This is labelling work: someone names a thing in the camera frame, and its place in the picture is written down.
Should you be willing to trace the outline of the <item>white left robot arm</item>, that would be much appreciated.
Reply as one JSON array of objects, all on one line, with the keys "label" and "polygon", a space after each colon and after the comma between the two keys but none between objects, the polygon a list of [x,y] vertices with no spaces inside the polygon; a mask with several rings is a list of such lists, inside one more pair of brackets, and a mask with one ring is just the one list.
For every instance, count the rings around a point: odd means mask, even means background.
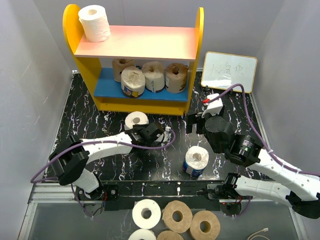
[{"label": "white left robot arm", "polygon": [[104,192],[99,177],[88,171],[89,163],[114,155],[129,154],[133,147],[160,147],[168,139],[168,132],[159,123],[135,124],[132,129],[117,135],[80,139],[77,135],[70,135],[60,142],[49,156],[55,160],[51,167],[61,186],[72,184],[82,189],[87,197],[97,200]]}]

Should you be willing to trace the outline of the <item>cream roll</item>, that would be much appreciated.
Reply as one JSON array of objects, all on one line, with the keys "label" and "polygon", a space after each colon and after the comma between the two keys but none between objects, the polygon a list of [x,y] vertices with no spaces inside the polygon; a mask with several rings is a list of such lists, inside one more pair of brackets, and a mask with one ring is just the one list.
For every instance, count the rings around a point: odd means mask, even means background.
[{"label": "cream roll", "polygon": [[147,62],[142,66],[145,88],[152,93],[159,93],[165,88],[165,69],[158,61]]},{"label": "cream roll", "polygon": [[121,90],[129,98],[139,98],[143,95],[146,79],[143,72],[135,66],[125,68],[121,73]]}]

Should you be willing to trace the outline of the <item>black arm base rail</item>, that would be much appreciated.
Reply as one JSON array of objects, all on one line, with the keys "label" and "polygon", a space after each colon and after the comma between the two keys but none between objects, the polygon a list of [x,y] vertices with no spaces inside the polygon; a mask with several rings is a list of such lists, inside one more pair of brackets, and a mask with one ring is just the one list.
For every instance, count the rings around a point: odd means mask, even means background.
[{"label": "black arm base rail", "polygon": [[182,180],[182,181],[104,181],[96,193],[86,193],[77,188],[79,199],[85,203],[99,202],[105,211],[129,210],[143,199],[157,202],[161,209],[171,201],[181,201],[191,209],[220,211],[223,204],[235,204],[227,213],[240,213],[242,203],[248,196],[236,196],[233,193],[224,194],[215,187],[223,184],[221,180]]}]

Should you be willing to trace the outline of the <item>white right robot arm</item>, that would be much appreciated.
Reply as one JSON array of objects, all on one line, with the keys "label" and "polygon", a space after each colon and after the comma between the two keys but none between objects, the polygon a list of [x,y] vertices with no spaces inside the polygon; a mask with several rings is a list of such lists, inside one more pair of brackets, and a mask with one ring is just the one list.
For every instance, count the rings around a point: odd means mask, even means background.
[{"label": "white right robot arm", "polygon": [[320,217],[320,180],[302,174],[285,161],[277,163],[263,148],[261,141],[248,135],[236,134],[233,125],[220,115],[188,113],[186,133],[196,125],[216,154],[224,154],[231,163],[260,172],[270,180],[256,180],[238,173],[229,173],[222,185],[207,190],[214,199],[252,196],[272,200],[291,207],[309,218]]}]

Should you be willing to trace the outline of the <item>cream roll front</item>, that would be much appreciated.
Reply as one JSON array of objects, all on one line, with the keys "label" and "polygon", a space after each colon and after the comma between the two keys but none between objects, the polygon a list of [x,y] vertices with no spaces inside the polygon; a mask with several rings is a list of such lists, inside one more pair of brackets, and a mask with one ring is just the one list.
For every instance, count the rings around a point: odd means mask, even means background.
[{"label": "cream roll front", "polygon": [[158,61],[147,62],[142,66],[145,88],[152,93],[159,93],[165,88],[165,69]]}]

